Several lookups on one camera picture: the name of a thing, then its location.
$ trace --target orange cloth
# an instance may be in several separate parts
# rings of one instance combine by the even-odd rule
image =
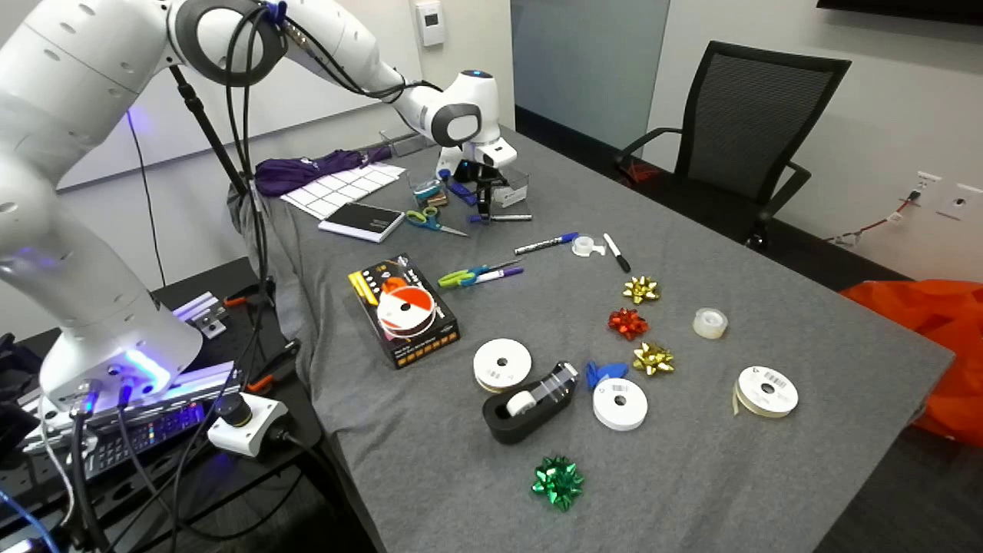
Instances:
[[[947,441],[983,447],[983,287],[859,283],[846,294],[955,355],[917,423]]]

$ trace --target wall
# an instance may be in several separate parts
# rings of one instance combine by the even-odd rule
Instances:
[[[523,0],[512,5],[515,101],[628,146],[645,131],[670,0]]]
[[[13,3],[3,12],[0,40],[13,32],[11,16],[25,16],[32,0]],[[422,54],[424,78],[449,87],[462,69],[487,69],[498,78],[502,123],[512,119],[512,48],[509,48],[509,3],[507,0],[443,0],[449,40],[443,48]],[[298,125],[254,142],[254,160],[264,158],[315,158],[336,148],[373,146],[384,135],[405,135],[405,125],[389,109],[365,109],[322,123]],[[154,212],[160,250],[169,279],[186,279],[247,254],[242,239],[229,225],[224,187],[229,179],[212,155],[186,158],[152,166]],[[117,174],[86,187],[72,187],[61,201],[108,239],[129,267],[156,290],[156,265],[140,174]],[[25,294],[0,287],[0,333],[18,339],[52,328],[57,322]]]
[[[708,40],[851,58],[841,88],[800,151],[810,184],[785,220],[819,238],[846,233],[888,216],[919,168],[983,184],[983,29],[828,12],[815,0],[684,0],[672,3],[653,125],[678,125],[681,101]],[[983,279],[983,197],[963,220],[938,216],[944,192],[854,251],[899,274]]]

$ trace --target floor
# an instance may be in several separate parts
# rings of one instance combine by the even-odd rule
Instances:
[[[568,131],[550,119],[520,112],[520,131],[613,174],[613,148],[588,135]],[[877,267],[847,251],[835,251],[808,233],[785,233],[781,250],[772,251],[781,265],[831,287],[846,290],[859,279],[891,279],[897,274]],[[209,533],[236,533],[264,516],[293,484],[293,474],[272,479],[249,493],[229,509],[199,524]],[[264,553],[264,550],[337,550],[362,553],[351,545],[333,502],[312,486],[298,486],[272,524],[236,541],[203,541],[181,534],[178,550],[222,550],[222,553]],[[824,553],[857,550],[940,550],[971,553],[983,550],[983,452],[963,450],[923,431],[906,431],[878,470],[869,477],[854,504],[834,526]]]

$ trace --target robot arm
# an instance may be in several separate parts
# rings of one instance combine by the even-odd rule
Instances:
[[[61,413],[93,394],[95,413],[115,408],[119,394],[152,402],[203,344],[57,197],[64,173],[108,138],[167,66],[169,47],[215,84],[260,81],[293,54],[394,101],[447,151],[489,166],[515,158],[502,138],[489,75],[463,72],[447,93],[405,87],[336,0],[293,0],[290,10],[284,0],[40,0],[0,48],[0,279],[61,326],[40,368],[40,388]]]

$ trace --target office chair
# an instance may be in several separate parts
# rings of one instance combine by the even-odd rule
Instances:
[[[657,202],[768,250],[768,220],[810,179],[792,155],[821,119],[851,63],[711,44],[687,88],[681,128],[653,128],[615,158],[615,173]],[[678,131],[672,173],[645,181],[634,155]]]

